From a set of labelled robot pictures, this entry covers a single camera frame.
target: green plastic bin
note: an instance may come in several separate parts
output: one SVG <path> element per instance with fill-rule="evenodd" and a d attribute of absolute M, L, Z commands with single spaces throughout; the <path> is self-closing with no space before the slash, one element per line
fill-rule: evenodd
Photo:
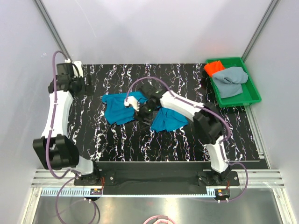
<path fill-rule="evenodd" d="M 232 107 L 232 106 L 249 106 L 252 104 L 255 104 L 257 102 L 260 102 L 261 96 L 258 93 L 256 86 L 254 85 L 252 78 L 247 71 L 245 64 L 243 60 L 240 57 L 227 57 L 227 58 L 213 58 L 213 59 L 207 59 L 206 63 L 211 63 L 214 61 L 221 61 L 223 66 L 225 68 L 230 68 L 230 67 L 242 67 L 243 70 L 248 74 L 248 81 L 242 85 L 243 93 L 233 96 L 233 97 L 228 97 L 228 98 L 221 98 L 219 94 L 219 90 L 215 83 L 213 82 L 213 79 L 211 79 L 211 83 L 213 86 L 213 89 L 215 91 L 215 95 L 219 104 L 219 107 Z"/>

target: gray floor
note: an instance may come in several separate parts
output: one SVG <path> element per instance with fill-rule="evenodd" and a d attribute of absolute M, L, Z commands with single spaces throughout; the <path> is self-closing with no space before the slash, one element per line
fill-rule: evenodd
<path fill-rule="evenodd" d="M 233 196 L 240 192 L 232 189 Z M 79 202 L 69 207 L 78 199 L 80 198 L 59 198 L 59 210 L 68 208 L 61 215 L 68 224 L 86 224 L 93 216 L 93 206 L 87 202 Z M 96 204 L 100 209 L 100 224 L 142 224 L 153 215 L 167 215 L 176 221 L 176 224 L 282 223 L 270 189 L 249 189 L 241 199 L 223 204 L 205 203 L 192 198 L 100 198 Z M 60 223 L 55 217 L 54 197 L 40 198 L 33 223 Z"/>

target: blue cloth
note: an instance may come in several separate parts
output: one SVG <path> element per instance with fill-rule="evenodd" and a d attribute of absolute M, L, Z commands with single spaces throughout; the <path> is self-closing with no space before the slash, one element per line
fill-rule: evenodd
<path fill-rule="evenodd" d="M 126 93 L 110 94 L 102 96 L 102 102 L 107 103 L 105 118 L 110 124 L 122 125 L 134 120 L 134 109 L 126 108 L 124 101 Z M 129 96 L 134 96 L 140 103 L 147 101 L 140 92 L 131 92 Z M 170 109 L 161 108 L 151 126 L 156 132 L 166 130 L 168 132 L 176 130 L 188 124 L 187 119 L 180 113 Z"/>
<path fill-rule="evenodd" d="M 213 74 L 220 97 L 227 98 L 243 93 L 241 84 L 246 83 L 248 75 L 241 67 L 230 67 Z"/>

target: orange cloth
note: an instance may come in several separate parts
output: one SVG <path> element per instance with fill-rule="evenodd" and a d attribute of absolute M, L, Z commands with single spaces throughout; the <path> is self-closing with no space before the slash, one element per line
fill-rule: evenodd
<path fill-rule="evenodd" d="M 215 72 L 225 70 L 225 67 L 222 65 L 221 61 L 215 61 L 215 62 L 206 64 L 204 69 L 210 77 L 213 77 L 213 74 Z"/>

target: floor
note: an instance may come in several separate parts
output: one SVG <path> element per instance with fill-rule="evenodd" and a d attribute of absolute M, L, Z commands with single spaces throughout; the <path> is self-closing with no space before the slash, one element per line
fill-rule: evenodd
<path fill-rule="evenodd" d="M 231 189 L 232 197 L 240 191 Z M 79 202 L 71 206 L 80 199 L 59 198 L 58 209 L 64 211 L 61 217 L 66 223 L 85 224 L 92 219 L 92 205 Z M 205 203 L 199 200 L 214 199 L 103 197 L 96 204 L 100 210 L 100 224 L 142 224 L 153 215 L 169 216 L 177 224 L 282 224 L 271 189 L 248 189 L 242 198 L 232 203 Z M 60 223 L 55 215 L 55 197 L 40 198 L 33 223 Z"/>
<path fill-rule="evenodd" d="M 94 95 L 74 98 L 69 116 L 69 137 L 81 155 L 95 161 L 206 161 L 206 148 L 196 138 L 192 124 L 173 132 L 141 127 L 136 121 L 121 126 L 109 124 L 104 116 L 104 94 L 125 93 L 138 78 L 155 76 L 179 95 L 197 102 L 214 102 L 214 91 L 204 64 L 91 64 Z M 155 80 L 146 80 L 156 87 Z M 140 84 L 133 88 L 138 90 Z M 230 160 L 259 160 L 244 107 L 223 108 L 220 113 L 232 130 L 225 143 Z"/>

